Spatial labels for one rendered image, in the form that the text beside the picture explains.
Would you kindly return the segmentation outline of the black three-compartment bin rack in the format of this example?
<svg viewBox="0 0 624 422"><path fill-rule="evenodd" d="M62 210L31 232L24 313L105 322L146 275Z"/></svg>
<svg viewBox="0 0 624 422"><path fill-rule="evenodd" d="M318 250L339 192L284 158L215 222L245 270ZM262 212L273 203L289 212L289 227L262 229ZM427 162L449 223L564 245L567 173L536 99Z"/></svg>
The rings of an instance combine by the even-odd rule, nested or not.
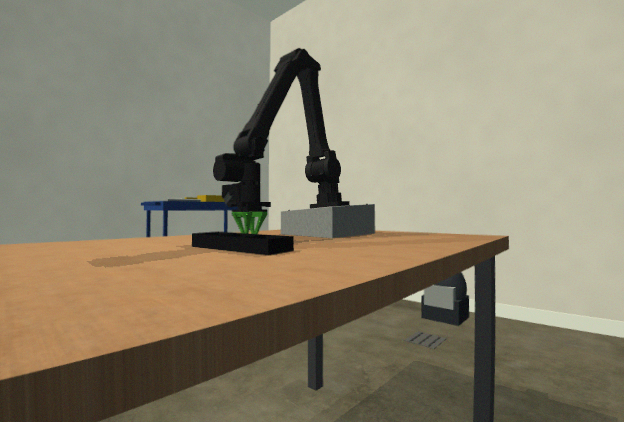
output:
<svg viewBox="0 0 624 422"><path fill-rule="evenodd" d="M232 232L192 233L192 247L274 255L294 251L294 236Z"/></svg>

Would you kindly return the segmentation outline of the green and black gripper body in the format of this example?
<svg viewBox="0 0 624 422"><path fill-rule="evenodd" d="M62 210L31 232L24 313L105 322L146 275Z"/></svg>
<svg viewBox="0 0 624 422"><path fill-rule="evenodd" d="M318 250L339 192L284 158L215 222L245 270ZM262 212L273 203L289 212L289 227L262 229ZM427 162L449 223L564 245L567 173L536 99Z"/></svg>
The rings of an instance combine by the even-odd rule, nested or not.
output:
<svg viewBox="0 0 624 422"><path fill-rule="evenodd" d="M232 212L267 212L267 209L262 207L271 207L271 202L260 202L260 182L239 182L241 183L241 200L240 202L228 202L228 207L237 207L238 210L232 210ZM242 210L243 208L243 210Z"/></svg>

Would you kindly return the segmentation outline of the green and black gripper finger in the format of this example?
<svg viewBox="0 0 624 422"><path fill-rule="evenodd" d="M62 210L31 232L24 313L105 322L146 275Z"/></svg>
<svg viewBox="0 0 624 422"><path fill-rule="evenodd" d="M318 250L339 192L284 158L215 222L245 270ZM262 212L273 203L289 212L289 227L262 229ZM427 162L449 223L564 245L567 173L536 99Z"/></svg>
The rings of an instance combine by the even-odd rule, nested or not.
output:
<svg viewBox="0 0 624 422"><path fill-rule="evenodd" d="M251 234L258 234L259 229L267 216L267 212L252 212L250 231ZM258 217L256 229L254 229L255 217Z"/></svg>
<svg viewBox="0 0 624 422"><path fill-rule="evenodd" d="M244 233L244 228L243 228L241 217L244 218L245 233L249 234L251 218L252 218L252 212L232 212L232 216L234 217L234 219L235 219L235 221L236 221L236 223L237 223L241 233Z"/></svg>

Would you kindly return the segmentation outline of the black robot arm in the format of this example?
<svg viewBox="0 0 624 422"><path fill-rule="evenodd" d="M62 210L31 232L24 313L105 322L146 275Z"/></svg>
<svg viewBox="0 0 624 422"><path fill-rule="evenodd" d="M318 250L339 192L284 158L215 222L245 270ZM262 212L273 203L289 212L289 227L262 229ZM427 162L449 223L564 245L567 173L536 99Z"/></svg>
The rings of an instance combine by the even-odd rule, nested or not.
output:
<svg viewBox="0 0 624 422"><path fill-rule="evenodd" d="M254 185L255 182L260 182L260 164L253 160L264 158L272 123L297 77L302 92L309 138L305 175L310 182L320 184L317 204L310 204L310 208L350 205L349 201L342 201L341 193L338 192L337 183L341 166L336 158L336 152L329 149L326 138L318 86L320 70L320 64L305 49L297 48L280 58L266 92L234 142L233 149L237 154L225 153L215 157L213 175L217 181L240 181L245 182L245 185L246 182L254 182Z"/></svg>

